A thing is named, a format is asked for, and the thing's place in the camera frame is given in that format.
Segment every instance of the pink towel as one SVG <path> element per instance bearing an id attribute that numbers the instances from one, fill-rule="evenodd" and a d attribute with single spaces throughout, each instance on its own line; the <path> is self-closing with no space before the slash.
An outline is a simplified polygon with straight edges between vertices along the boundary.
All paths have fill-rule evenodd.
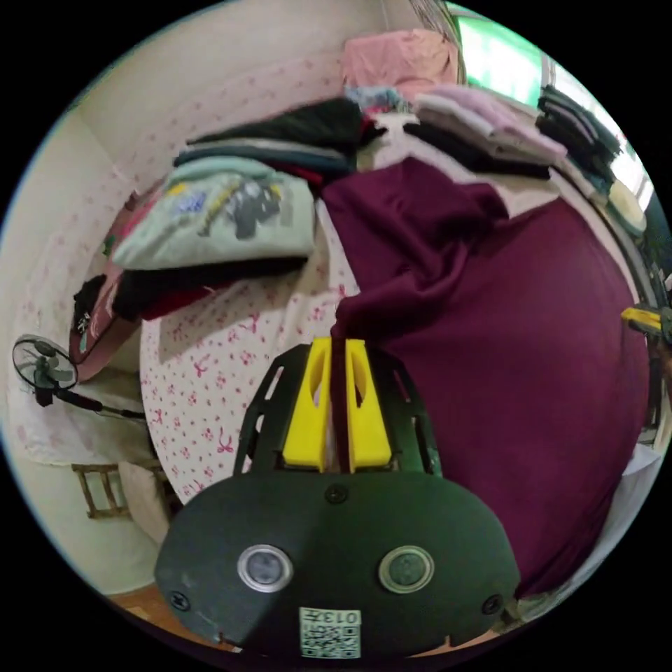
<path id="1" fill-rule="evenodd" d="M 457 47 L 422 29 L 348 40 L 342 58 L 346 86 L 389 86 L 410 101 L 437 84 L 456 82 L 457 66 Z"/>
<path id="2" fill-rule="evenodd" d="M 500 132 L 525 138 L 525 140 L 537 146 L 545 147 L 559 158 L 567 156 L 566 147 L 539 133 L 536 127 L 524 124 L 504 103 L 496 100 L 487 91 L 457 84 L 442 83 L 435 86 L 429 93 L 454 100 L 462 107 L 476 112 Z"/>

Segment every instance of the white wall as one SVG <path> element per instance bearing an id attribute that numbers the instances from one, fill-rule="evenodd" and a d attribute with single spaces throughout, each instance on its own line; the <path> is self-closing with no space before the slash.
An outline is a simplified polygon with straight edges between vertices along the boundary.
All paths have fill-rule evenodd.
<path id="1" fill-rule="evenodd" d="M 384 30 L 380 0 L 234 0 L 143 44 L 106 74 L 80 110 L 117 160 L 160 114 L 211 84 Z"/>
<path id="2" fill-rule="evenodd" d="M 104 149 L 79 112 L 53 130 L 22 182 L 3 229 L 0 248 L 0 389 L 5 395 L 13 316 L 53 227 L 64 221 L 87 186 L 111 168 Z M 6 421 L 7 404 L 0 404 Z M 68 467 L 28 461 L 8 448 L 7 458 L 34 515 L 65 559 L 104 594 L 128 592 L 153 581 L 158 549 L 130 520 L 92 521 Z M 100 483 L 92 482 L 104 505 Z"/>
<path id="3" fill-rule="evenodd" d="M 15 196 L 0 247 L 0 389 L 7 381 L 13 316 L 53 228 L 65 221 L 88 185 L 111 168 L 105 150 L 77 111 L 70 112 L 38 151 Z M 0 419 L 5 420 L 6 403 Z"/>
<path id="4" fill-rule="evenodd" d="M 422 28 L 422 22 L 408 0 L 381 0 L 387 30 Z"/>

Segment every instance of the maroon blanket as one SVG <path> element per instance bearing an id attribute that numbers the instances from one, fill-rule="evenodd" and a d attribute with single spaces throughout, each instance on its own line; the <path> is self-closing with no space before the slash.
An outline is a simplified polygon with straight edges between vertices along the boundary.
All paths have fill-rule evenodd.
<path id="1" fill-rule="evenodd" d="M 414 158 L 323 198 L 361 289 L 332 335 L 406 364 L 445 477 L 507 531 L 519 596 L 559 586 L 592 550 L 645 416 L 621 272 L 563 200 L 509 219 L 488 185 Z"/>

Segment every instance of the stack of folded clothes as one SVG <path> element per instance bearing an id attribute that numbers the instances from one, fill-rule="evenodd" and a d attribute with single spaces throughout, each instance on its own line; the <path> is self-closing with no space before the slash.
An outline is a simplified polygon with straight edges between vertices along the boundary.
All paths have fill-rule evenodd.
<path id="1" fill-rule="evenodd" d="M 339 97 L 188 141 L 172 173 L 117 217 L 106 273 L 75 297 L 71 352 L 81 370 L 91 362 L 94 375 L 101 353 L 109 358 L 141 319 L 238 280 L 299 270 L 314 249 L 315 196 L 355 172 L 358 150 L 383 133 Z M 103 338 L 113 344 L 101 347 Z"/>
<path id="2" fill-rule="evenodd" d="M 548 179 L 549 166 L 567 154 L 486 91 L 440 85 L 418 94 L 414 110 L 419 124 L 406 124 L 404 131 L 475 173 Z"/>
<path id="3" fill-rule="evenodd" d="M 297 270 L 313 251 L 314 227 L 304 179 L 234 155 L 185 162 L 114 251 L 123 273 L 113 310 L 156 317 L 237 280 Z"/>
<path id="4" fill-rule="evenodd" d="M 305 179 L 315 193 L 354 173 L 358 150 L 383 133 L 356 102 L 338 97 L 189 140 L 174 166 L 212 157 L 254 159 Z"/>
<path id="5" fill-rule="evenodd" d="M 538 108 L 542 112 L 538 129 L 562 143 L 584 177 L 598 191 L 608 194 L 615 180 L 611 164 L 621 153 L 619 141 L 592 112 L 551 85 L 542 89 Z"/>

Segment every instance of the qr code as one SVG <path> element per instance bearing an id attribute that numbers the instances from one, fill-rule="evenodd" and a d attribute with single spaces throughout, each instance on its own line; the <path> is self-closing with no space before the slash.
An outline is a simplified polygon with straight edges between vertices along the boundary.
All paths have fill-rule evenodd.
<path id="1" fill-rule="evenodd" d="M 359 658 L 359 626 L 304 625 L 301 651 L 306 658 Z"/>

